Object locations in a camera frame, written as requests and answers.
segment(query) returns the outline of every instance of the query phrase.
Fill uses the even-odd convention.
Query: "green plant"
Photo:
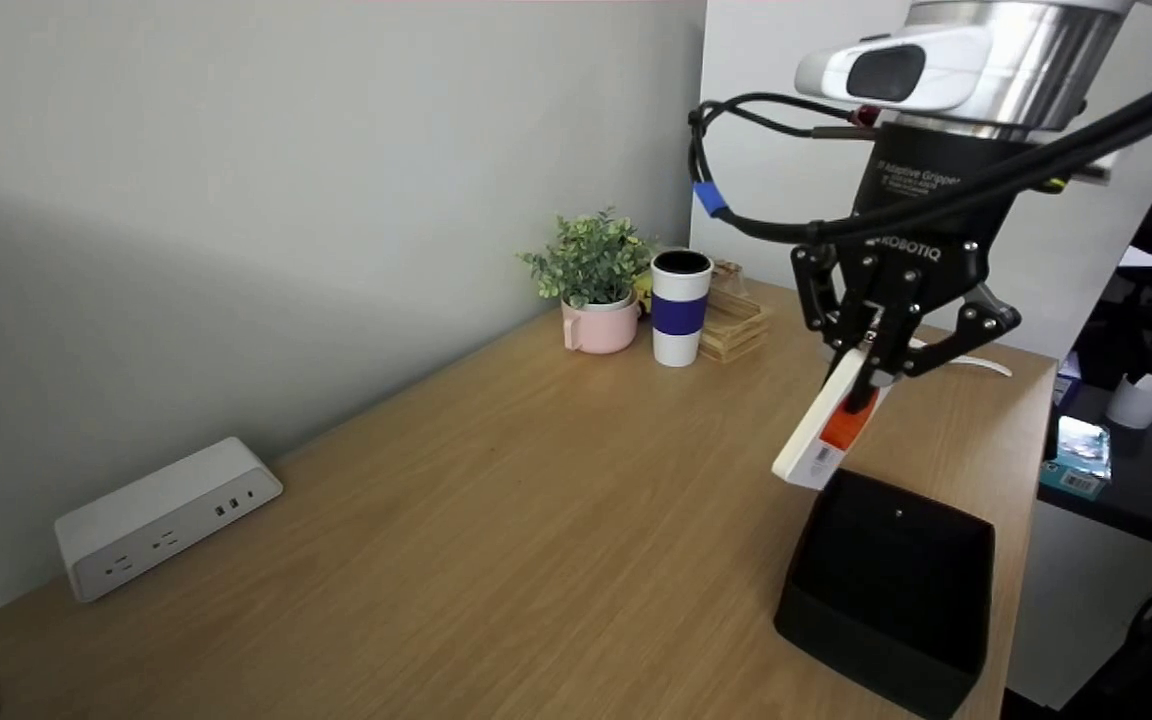
[[[518,257],[535,296],[558,303],[615,303],[634,296],[634,278],[652,266],[647,239],[610,210],[558,217],[556,239]]]

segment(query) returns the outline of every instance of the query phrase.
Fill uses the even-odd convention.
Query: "black box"
[[[854,683],[953,717],[989,646],[990,525],[841,471],[786,563],[776,629]]]

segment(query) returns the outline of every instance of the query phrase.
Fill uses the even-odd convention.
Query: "wooden tabletop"
[[[768,463],[820,388],[820,340],[687,371],[568,355],[556,314],[277,463],[288,490],[71,604],[0,611],[0,717],[909,717],[776,636],[811,490]],[[1000,717],[1053,363],[942,367],[879,408],[846,468],[995,525]]]

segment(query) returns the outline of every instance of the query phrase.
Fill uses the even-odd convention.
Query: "potted plant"
[[[620,217],[558,217],[556,239],[518,257],[535,296],[565,303],[565,347],[620,351],[634,334],[647,239]]]

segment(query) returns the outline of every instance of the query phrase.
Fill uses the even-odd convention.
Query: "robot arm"
[[[690,110],[698,205],[747,234],[796,243],[802,320],[835,347],[822,412],[807,412],[776,474],[811,471],[829,426],[846,425],[854,437],[893,378],[930,371],[1018,325],[1018,310],[982,282],[989,248],[1014,191],[1053,191],[1090,159],[1152,134],[1146,90],[1057,143],[1027,141],[1060,130],[1082,108],[1128,6],[1132,0],[917,0],[901,31],[807,57],[796,70],[802,90],[877,110],[877,147],[846,221],[772,223],[740,217],[720,194],[702,156],[706,124],[736,110],[796,130],[747,110],[747,98],[776,94]],[[917,343],[910,333],[942,303],[959,303],[953,334]]]

